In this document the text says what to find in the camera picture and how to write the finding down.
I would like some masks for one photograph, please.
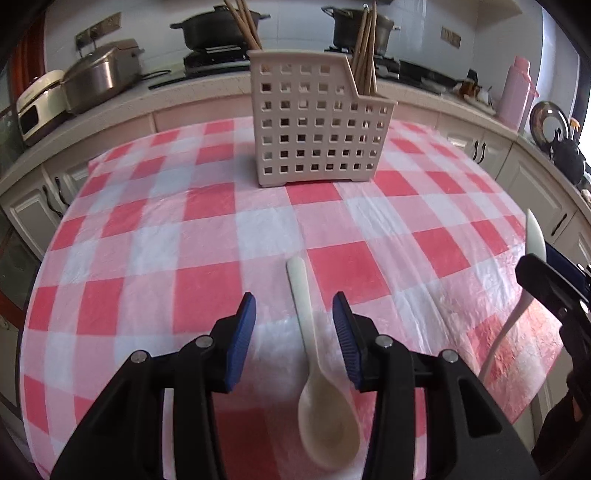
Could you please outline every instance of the cabinet handle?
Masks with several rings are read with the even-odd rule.
[[[484,142],[484,143],[482,144],[482,156],[480,157],[480,160],[478,161],[478,164],[479,164],[479,165],[482,163],[482,160],[484,160],[484,153],[485,153],[485,150],[486,150],[486,142]]]
[[[67,207],[70,206],[70,204],[65,200],[63,193],[61,192],[61,182],[60,182],[60,178],[56,177],[56,185],[57,185],[57,194],[61,200],[61,202],[66,205]]]
[[[474,143],[474,156],[472,157],[472,160],[476,161],[476,156],[478,155],[478,144],[479,141],[476,140],[476,142]]]
[[[565,213],[563,215],[563,217],[560,219],[560,221],[558,222],[558,225],[556,225],[554,227],[554,230],[552,230],[552,233],[550,234],[550,236],[554,236],[556,234],[556,232],[558,231],[558,229],[560,228],[560,225],[562,225],[562,222],[564,222],[566,220],[567,214]]]
[[[53,208],[51,206],[51,203],[49,202],[49,192],[47,191],[47,187],[44,185],[43,187],[41,187],[41,189],[43,190],[43,193],[45,194],[45,200],[47,202],[47,206],[49,207],[49,209],[55,213],[59,218],[64,218],[64,214],[61,213],[59,210],[56,210],[55,208]]]

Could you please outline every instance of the cooking pot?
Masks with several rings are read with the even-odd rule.
[[[258,26],[259,20],[270,17],[270,15],[261,15],[259,12],[253,11],[251,11],[251,15],[255,27]],[[183,29],[185,45],[191,50],[245,43],[244,37],[226,5],[217,5],[213,7],[213,12],[195,15],[181,23],[173,23],[170,28]]]
[[[361,26],[363,10],[353,8],[322,7],[322,11],[335,19],[333,44],[338,48],[355,48]],[[400,30],[389,18],[379,15],[375,27],[375,54],[384,55],[392,30]]]

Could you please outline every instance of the spoon bowl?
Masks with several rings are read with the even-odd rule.
[[[323,375],[308,378],[298,403],[298,424],[306,453],[317,465],[337,470],[359,450],[359,427],[340,390]]]

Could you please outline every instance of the kitchen counter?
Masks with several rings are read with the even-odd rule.
[[[40,164],[66,148],[91,137],[107,128],[134,118],[163,111],[175,106],[215,100],[232,96],[250,95],[249,73],[228,73],[173,83],[149,90],[149,85],[158,79],[140,82],[132,89],[60,125],[50,135],[28,149],[0,179],[0,194],[5,193],[18,180]],[[502,125],[489,115],[471,107],[453,95],[434,95],[424,90],[385,80],[378,81],[380,94],[406,104],[435,111],[461,119],[470,124],[490,130],[516,142],[563,186],[591,223],[591,209],[579,192],[548,161],[547,157],[528,140]]]

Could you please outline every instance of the pot handle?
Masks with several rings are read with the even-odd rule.
[[[347,12],[347,10],[343,10],[343,9],[337,8],[337,7],[331,7],[331,6],[322,7],[322,11],[326,15],[329,15],[332,18],[335,17],[335,12],[340,13],[341,15],[344,15],[346,17],[353,18],[353,14],[351,12]]]

